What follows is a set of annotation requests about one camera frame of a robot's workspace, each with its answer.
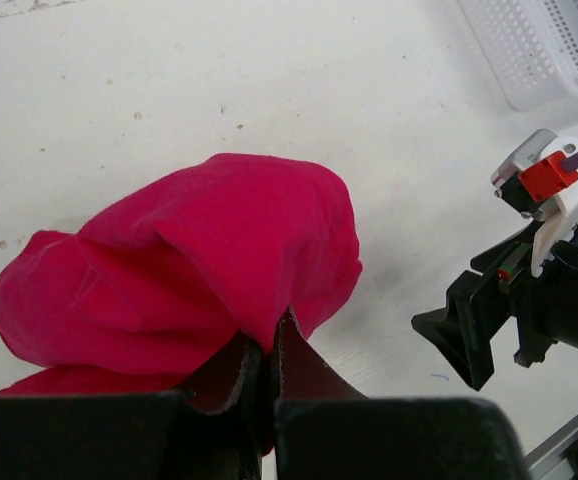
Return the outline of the white plastic basket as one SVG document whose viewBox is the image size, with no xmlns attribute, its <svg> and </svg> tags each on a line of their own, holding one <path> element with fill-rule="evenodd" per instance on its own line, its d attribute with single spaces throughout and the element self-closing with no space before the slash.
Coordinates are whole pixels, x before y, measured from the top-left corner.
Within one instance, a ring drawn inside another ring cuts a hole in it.
<svg viewBox="0 0 578 480">
<path fill-rule="evenodd" d="M 578 0 L 459 6 L 511 106 L 578 100 Z"/>
</svg>

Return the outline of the red t shirt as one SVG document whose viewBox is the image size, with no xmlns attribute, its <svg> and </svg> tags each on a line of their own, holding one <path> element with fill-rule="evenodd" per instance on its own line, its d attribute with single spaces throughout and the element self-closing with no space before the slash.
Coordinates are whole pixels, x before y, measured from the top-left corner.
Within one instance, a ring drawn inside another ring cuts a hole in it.
<svg viewBox="0 0 578 480">
<path fill-rule="evenodd" d="M 0 273 L 0 338 L 38 372 L 3 398 L 166 390 L 237 333 L 264 352 L 292 309 L 305 336 L 362 272 L 343 180 L 307 161 L 221 153 L 40 230 Z"/>
</svg>

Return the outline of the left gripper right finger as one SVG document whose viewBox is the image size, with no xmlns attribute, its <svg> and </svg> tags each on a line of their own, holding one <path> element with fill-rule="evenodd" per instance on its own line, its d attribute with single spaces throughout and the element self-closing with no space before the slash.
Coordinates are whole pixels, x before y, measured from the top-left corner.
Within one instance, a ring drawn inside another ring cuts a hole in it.
<svg viewBox="0 0 578 480">
<path fill-rule="evenodd" d="M 304 339 L 287 309 L 270 357 L 280 479 L 527 479 L 515 431 L 478 398 L 371 399 Z"/>
</svg>

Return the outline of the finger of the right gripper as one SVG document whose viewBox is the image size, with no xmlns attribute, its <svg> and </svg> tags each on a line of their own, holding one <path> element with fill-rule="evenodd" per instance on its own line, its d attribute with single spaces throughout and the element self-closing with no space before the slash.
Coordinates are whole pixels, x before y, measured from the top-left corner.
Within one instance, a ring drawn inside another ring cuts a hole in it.
<svg viewBox="0 0 578 480">
<path fill-rule="evenodd" d="M 499 269 L 482 275 L 465 271 L 447 289 L 444 307 L 411 320 L 414 331 L 435 346 L 475 391 L 494 374 L 491 340 L 511 317 L 516 282 Z"/>
</svg>

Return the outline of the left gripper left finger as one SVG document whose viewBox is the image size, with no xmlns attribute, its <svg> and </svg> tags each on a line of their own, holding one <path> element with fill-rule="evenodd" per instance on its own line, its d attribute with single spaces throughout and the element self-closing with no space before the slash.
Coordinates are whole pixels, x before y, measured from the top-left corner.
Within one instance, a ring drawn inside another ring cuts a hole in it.
<svg viewBox="0 0 578 480">
<path fill-rule="evenodd" d="M 237 335 L 171 390 L 0 397 L 0 479 L 258 479 L 261 363 Z"/>
</svg>

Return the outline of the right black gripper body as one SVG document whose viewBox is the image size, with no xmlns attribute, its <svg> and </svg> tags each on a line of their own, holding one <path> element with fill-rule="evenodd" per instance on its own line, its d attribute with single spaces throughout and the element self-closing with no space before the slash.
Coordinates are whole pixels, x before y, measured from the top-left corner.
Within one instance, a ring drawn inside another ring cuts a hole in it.
<svg viewBox="0 0 578 480">
<path fill-rule="evenodd" d="M 545 360 L 551 346 L 563 343 L 578 350 L 578 224 L 550 250 L 542 273 L 529 272 L 534 235 L 543 224 L 527 227 L 476 255 L 470 267 L 483 273 L 518 269 L 503 288 L 517 321 L 519 349 L 514 361 L 525 368 Z"/>
</svg>

